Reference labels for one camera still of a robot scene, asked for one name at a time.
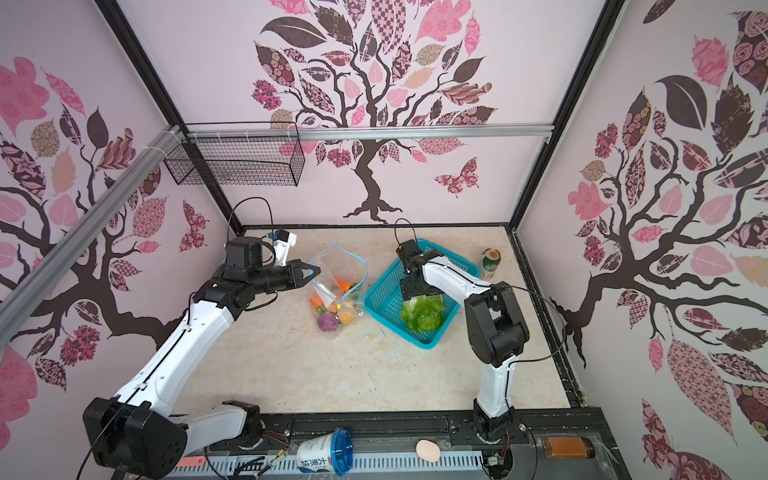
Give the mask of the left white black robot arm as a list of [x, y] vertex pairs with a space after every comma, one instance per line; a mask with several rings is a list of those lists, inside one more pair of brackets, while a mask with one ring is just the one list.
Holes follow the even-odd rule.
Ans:
[[86, 456], [102, 467], [162, 479], [183, 457], [218, 442], [257, 445], [264, 431], [258, 406], [229, 400], [197, 417], [175, 417], [175, 404], [211, 347], [257, 295], [302, 288], [320, 272], [300, 260], [233, 272], [220, 267], [140, 371], [111, 398], [95, 398], [86, 407]]

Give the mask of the clear blue zip top bag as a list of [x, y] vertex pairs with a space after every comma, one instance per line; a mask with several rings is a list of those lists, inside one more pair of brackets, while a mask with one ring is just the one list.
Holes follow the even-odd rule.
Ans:
[[[368, 290], [369, 265], [362, 257], [342, 247], [339, 241], [314, 255], [310, 263], [321, 268], [321, 273], [310, 282], [314, 294], [317, 293], [321, 297], [325, 306], [324, 311], [317, 311], [312, 308], [317, 317], [323, 312], [332, 312], [337, 315], [341, 306], [353, 307], [357, 311], [357, 319], [349, 325], [341, 324], [333, 332], [323, 332], [328, 335], [338, 334], [342, 329], [362, 318], [365, 313], [364, 303]], [[335, 278], [350, 283], [352, 288], [344, 292], [336, 283]]]

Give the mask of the purple toy onion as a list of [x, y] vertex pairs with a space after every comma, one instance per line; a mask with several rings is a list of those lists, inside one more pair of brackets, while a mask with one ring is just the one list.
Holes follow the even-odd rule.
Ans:
[[341, 326], [338, 316], [332, 312], [321, 313], [317, 317], [316, 323], [322, 332], [333, 332]]

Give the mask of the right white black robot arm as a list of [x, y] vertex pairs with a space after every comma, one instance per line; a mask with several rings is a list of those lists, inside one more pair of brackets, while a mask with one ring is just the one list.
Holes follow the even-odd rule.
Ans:
[[415, 240], [399, 244], [396, 252], [405, 274], [400, 281], [405, 305], [442, 295], [464, 307], [470, 347], [484, 364], [473, 403], [475, 428], [483, 440], [498, 440], [513, 423], [508, 389], [514, 362], [530, 339], [513, 287], [472, 276], [442, 252], [422, 250]]

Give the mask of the green toy lettuce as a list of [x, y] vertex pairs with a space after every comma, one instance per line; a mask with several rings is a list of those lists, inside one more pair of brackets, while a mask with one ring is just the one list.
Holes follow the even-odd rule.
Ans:
[[440, 295], [416, 296], [404, 300], [400, 318], [409, 330], [428, 333], [442, 327], [445, 304]]

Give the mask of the teal plastic basket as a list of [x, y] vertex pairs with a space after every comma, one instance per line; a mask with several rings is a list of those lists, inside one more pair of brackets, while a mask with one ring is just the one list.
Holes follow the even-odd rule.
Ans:
[[421, 349], [434, 348], [465, 300], [490, 288], [480, 269], [433, 242], [408, 240], [366, 293], [364, 310]]

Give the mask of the orange toy pumpkin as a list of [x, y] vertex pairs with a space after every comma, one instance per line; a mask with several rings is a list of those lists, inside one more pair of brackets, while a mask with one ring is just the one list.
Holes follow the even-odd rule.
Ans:
[[310, 298], [310, 305], [312, 306], [313, 309], [315, 309], [317, 311], [324, 311], [325, 310], [325, 306], [324, 306], [323, 300], [321, 299], [321, 297], [317, 293], [315, 293]]

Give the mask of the orange toy carrot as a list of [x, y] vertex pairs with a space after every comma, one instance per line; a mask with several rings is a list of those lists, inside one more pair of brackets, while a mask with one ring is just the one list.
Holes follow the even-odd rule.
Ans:
[[347, 292], [352, 288], [352, 285], [344, 280], [335, 278], [335, 281], [342, 288], [344, 292]]

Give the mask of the yellow brown toy potato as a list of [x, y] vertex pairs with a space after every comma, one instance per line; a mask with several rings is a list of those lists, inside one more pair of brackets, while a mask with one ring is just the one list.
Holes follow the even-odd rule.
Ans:
[[341, 306], [337, 312], [338, 320], [343, 325], [349, 325], [357, 319], [357, 311], [353, 307]]

